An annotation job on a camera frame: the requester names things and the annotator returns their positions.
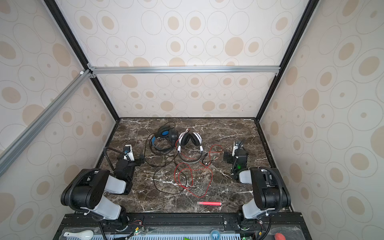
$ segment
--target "black headphones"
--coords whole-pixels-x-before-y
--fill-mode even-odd
[[[195,146],[200,146],[200,157],[198,159],[191,159],[191,160],[185,160],[180,155],[181,153],[181,146],[185,146],[189,140],[192,141],[192,143]],[[189,133],[189,129],[187,128],[184,132],[182,132],[179,136],[179,146],[177,148],[177,154],[179,155],[179,158],[181,161],[185,163],[197,163],[200,161],[201,157],[203,156],[203,146],[201,146],[203,139],[201,138],[200,134],[197,132]]]
[[[153,146],[157,151],[159,151],[160,155],[165,155],[165,154],[171,152],[171,150],[173,149],[173,147],[176,144],[177,136],[179,134],[177,132],[177,130],[175,129],[175,126],[172,127],[170,125],[167,125],[168,123],[166,123],[165,125],[161,126],[157,130],[157,132],[155,133],[155,135],[154,135],[154,137],[152,138],[152,141],[151,141],[152,142],[151,146]],[[155,145],[156,138],[167,139],[170,142],[170,147],[167,147],[167,148],[159,148],[159,147],[157,147]]]

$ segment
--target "silver horizontal beam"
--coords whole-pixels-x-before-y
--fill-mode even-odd
[[[0,157],[0,176],[11,166],[33,139],[43,130],[49,121],[56,115],[61,107],[75,93],[76,90],[90,78],[89,70],[84,70],[82,75],[78,75],[63,92],[29,125],[20,136],[3,152]]]
[[[188,66],[188,67],[91,67],[96,74],[116,73],[278,73],[280,66]]]

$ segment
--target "marker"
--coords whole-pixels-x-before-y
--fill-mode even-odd
[[[221,202],[197,202],[200,205],[221,206]]]

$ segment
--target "red ball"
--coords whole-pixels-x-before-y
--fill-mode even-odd
[[[276,233],[275,240],[285,240],[285,236],[281,233]]]

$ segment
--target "patterned wall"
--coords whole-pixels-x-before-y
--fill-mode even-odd
[[[82,67],[38,0],[0,1],[0,29],[2,153]]]
[[[96,165],[114,119],[87,80],[0,178],[0,239],[51,240],[64,215],[60,195]]]
[[[383,239],[384,1],[324,0],[262,128],[314,240]]]
[[[93,66],[279,65],[308,0],[57,0]]]
[[[120,117],[255,117],[274,73],[98,74]]]

